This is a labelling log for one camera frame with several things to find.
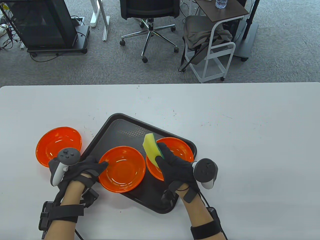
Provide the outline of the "person's left hand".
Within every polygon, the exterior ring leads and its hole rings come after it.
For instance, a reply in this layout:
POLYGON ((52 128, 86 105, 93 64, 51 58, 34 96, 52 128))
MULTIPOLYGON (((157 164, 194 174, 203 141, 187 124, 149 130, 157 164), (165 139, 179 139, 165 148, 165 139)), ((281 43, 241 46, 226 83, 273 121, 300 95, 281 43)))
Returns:
POLYGON ((80 161, 68 168, 58 188, 59 190, 66 190, 69 183, 78 181, 85 186, 84 191, 90 189, 108 165, 109 163, 107 161, 98 163, 97 160, 90 155, 86 157, 84 161, 80 161))

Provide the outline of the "person's right hand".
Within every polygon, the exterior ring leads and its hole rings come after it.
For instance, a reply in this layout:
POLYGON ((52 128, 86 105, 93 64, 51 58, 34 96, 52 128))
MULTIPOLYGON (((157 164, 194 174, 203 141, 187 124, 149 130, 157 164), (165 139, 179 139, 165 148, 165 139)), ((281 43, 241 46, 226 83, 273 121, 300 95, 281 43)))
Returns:
POLYGON ((194 178, 192 164, 174 155, 165 143, 158 143, 158 148, 163 157, 157 156, 155 161, 162 172, 167 185, 178 181, 188 185, 196 193, 199 193, 199 186, 194 178))

